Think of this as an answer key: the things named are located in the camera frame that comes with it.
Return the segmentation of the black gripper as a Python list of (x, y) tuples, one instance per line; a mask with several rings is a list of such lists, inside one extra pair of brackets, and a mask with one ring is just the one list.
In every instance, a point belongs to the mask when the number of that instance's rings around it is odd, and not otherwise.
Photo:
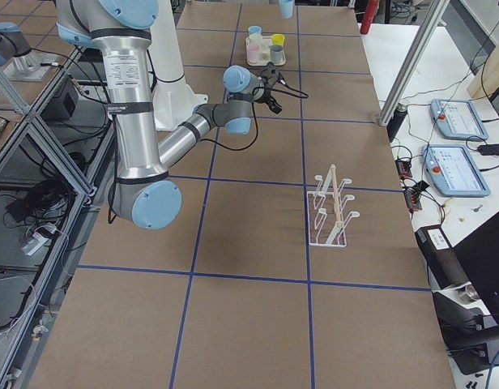
[(258, 89), (258, 103), (269, 105), (269, 110), (272, 113), (281, 113), (282, 105), (271, 95), (272, 88), (279, 81), (279, 71), (276, 66), (272, 62), (268, 62), (258, 73), (258, 77), (261, 80)]

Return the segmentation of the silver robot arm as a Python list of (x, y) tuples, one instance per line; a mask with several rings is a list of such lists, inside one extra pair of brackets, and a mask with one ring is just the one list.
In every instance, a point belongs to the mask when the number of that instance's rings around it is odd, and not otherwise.
[(0, 22), (0, 66), (11, 58), (21, 58), (32, 52), (19, 26), (13, 22)]
[(267, 78), (242, 66), (224, 72), (224, 103), (211, 104), (193, 93), (167, 1), (58, 1), (55, 6), (59, 36), (98, 49), (103, 58), (107, 112), (117, 142), (111, 217), (144, 229), (167, 226), (182, 202), (168, 179), (170, 168), (216, 127), (247, 134), (255, 105), (281, 110)]

